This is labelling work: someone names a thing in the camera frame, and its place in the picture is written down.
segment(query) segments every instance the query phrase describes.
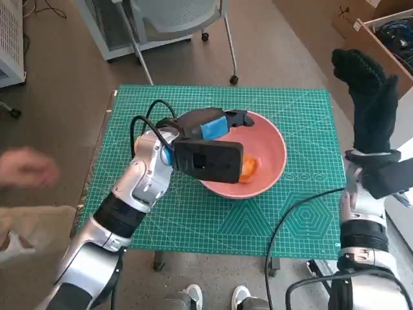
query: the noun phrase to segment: pink bowl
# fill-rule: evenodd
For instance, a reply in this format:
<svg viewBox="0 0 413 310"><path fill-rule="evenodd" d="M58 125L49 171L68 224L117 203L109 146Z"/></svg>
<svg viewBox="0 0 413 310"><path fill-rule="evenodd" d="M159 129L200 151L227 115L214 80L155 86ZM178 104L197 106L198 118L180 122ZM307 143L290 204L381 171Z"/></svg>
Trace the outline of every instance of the pink bowl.
<svg viewBox="0 0 413 310"><path fill-rule="evenodd" d="M257 113L248 111L248 115L254 126L231 128L218 140L240 142L244 152L258 160L254 179L236 184L201 181L206 188L226 198L245 199L265 192L278 181L287 162L287 148L277 127Z"/></svg>

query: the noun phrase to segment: black wire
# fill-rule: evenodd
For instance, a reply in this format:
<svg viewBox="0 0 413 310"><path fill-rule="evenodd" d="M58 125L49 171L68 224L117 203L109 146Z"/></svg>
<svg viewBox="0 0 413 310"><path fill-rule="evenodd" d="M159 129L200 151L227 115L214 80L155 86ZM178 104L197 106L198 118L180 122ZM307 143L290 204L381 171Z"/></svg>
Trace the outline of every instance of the black wire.
<svg viewBox="0 0 413 310"><path fill-rule="evenodd" d="M413 74L413 67L410 63L405 61L401 56L397 55L396 53L393 53L393 56L396 57L398 61L400 61L411 74Z"/></svg>
<svg viewBox="0 0 413 310"><path fill-rule="evenodd" d="M154 107L156 106L157 103L163 103L169 109L169 111L172 114L173 118L176 119L176 113L175 113L174 108L172 108L172 105L164 99L156 99L154 102L152 102L152 104L150 105L150 107L148 109L148 112L146 112L146 116L145 116L146 118L149 119L150 113L152 112L152 110L154 109ZM145 133L145 129L146 129L146 123L143 124L141 134Z"/></svg>
<svg viewBox="0 0 413 310"><path fill-rule="evenodd" d="M40 10L34 10L35 13L40 13L40 12L44 12L46 10L52 10L57 16L67 19L67 15L66 13L64 13L62 10L58 9L58 8L54 8L52 7L52 5L48 2L48 0L45 0L45 3L47 4L48 8L42 8Z"/></svg>
<svg viewBox="0 0 413 310"><path fill-rule="evenodd" d="M409 310L413 310L412 300L410 299L408 295L406 287L393 274L389 273L388 271L381 270L381 269L367 269L367 270L362 270L362 271L354 271L348 274L335 274L332 276L320 276L317 278L309 278L309 279L296 282L290 285L290 287L285 292L286 308L287 310L291 310L291 293L293 292L293 290L297 289L298 287L301 287L307 284L318 283L322 281L345 280L345 279L353 278L355 276L362 276L366 274L374 274L376 276L379 276L380 278L392 280L394 283L396 283L399 286L403 296L406 299L406 303L407 303Z"/></svg>
<svg viewBox="0 0 413 310"><path fill-rule="evenodd" d="M112 289L112 296L110 297L110 310L116 309L116 293L117 293L117 282Z"/></svg>
<svg viewBox="0 0 413 310"><path fill-rule="evenodd" d="M331 191L327 191L327 192L322 192L320 194L305 198L303 200L300 200L299 202L296 202L295 204L293 204L291 206L291 208L289 208L289 210L287 211L287 213L285 213L283 215L283 217L281 218L281 221L279 221L279 224L277 225L276 229L274 230L272 237L271 237L271 241L270 241L270 245L268 246L268 252L267 252L267 257L265 258L265 287L267 289L267 297L268 297L268 304L270 306L270 310L273 310L274 308L272 307L272 298L271 298L271 290L270 290L270 281L268 279L268 261L270 259L270 255L271 255L271 248L274 245L274 241L276 240L276 236L277 233L279 231L279 229L281 228L281 226L283 225L283 223L285 222L285 220L288 218L288 216L294 211L296 210L297 207L299 207L300 205L309 202L310 200L328 195L328 194L332 194L333 192L341 192L342 190L344 190L344 187L340 188L340 189L332 189Z"/></svg>
<svg viewBox="0 0 413 310"><path fill-rule="evenodd" d="M120 250L121 252L119 253L119 262L120 262L120 265L121 265L121 267L123 268L123 256L125 255L125 253L126 253L126 248L125 249L121 249ZM118 285L118 283L119 283L119 279L120 279L120 273L119 273L119 276L118 276L118 278L117 278L117 280L116 280L116 283L115 283L115 285L114 285L114 287L113 287L113 289L112 289L112 296L110 297L110 310L115 310L116 309L116 296L117 296L117 285Z"/></svg>
<svg viewBox="0 0 413 310"><path fill-rule="evenodd" d="M159 130L155 127L155 125L146 117L142 115L135 116L132 121L130 122L130 153L132 155L132 158L135 157L135 123L137 120L144 121L145 124L147 124L154 134L157 136L157 138L160 140L162 145L166 147L168 150L172 151L172 147L170 144L165 140L165 138L162 136L162 134L159 132Z"/></svg>
<svg viewBox="0 0 413 310"><path fill-rule="evenodd" d="M23 56L26 56L28 49L30 48L30 37L23 33Z"/></svg>

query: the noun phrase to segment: green cutting mat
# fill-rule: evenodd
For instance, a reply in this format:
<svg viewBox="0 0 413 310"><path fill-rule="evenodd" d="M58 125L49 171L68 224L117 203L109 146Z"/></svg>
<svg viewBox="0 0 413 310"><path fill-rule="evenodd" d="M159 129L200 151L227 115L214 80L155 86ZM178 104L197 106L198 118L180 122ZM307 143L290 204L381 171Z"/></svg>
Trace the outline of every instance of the green cutting mat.
<svg viewBox="0 0 413 310"><path fill-rule="evenodd" d="M130 161L130 120L145 115L158 98L169 101L178 115L201 107L260 113L281 131L287 144L287 166L271 189L248 200L224 199L199 181L174 173L167 194L133 236L135 249L264 255L274 227L294 202L345 184L325 90L126 85L115 98L80 225L98 208ZM168 110L160 105L151 119L167 115ZM299 208L279 232L272 254L335 258L338 205L339 194L331 194Z"/></svg>

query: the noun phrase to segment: blue tape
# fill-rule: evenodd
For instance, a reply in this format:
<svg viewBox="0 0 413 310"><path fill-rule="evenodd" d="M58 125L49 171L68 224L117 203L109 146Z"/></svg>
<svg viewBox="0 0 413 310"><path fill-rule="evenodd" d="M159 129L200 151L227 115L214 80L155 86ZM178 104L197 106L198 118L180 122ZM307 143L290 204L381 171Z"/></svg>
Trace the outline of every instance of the blue tape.
<svg viewBox="0 0 413 310"><path fill-rule="evenodd" d="M166 147L163 148L163 152L165 153L166 160L168 162L168 166L172 166L172 154L171 151L168 150Z"/></svg>
<svg viewBox="0 0 413 310"><path fill-rule="evenodd" d="M213 140L228 134L228 122L225 116L201 125L202 137Z"/></svg>

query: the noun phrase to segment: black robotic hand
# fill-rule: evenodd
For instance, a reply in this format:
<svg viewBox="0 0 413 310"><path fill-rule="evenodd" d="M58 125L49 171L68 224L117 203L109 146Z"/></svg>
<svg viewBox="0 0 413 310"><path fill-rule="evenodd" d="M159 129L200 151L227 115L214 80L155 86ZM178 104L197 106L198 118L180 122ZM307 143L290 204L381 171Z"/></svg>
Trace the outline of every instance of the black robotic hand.
<svg viewBox="0 0 413 310"><path fill-rule="evenodd" d="M354 148L365 154L390 152L398 77L386 77L381 65L359 50L336 49L332 62L354 102Z"/></svg>

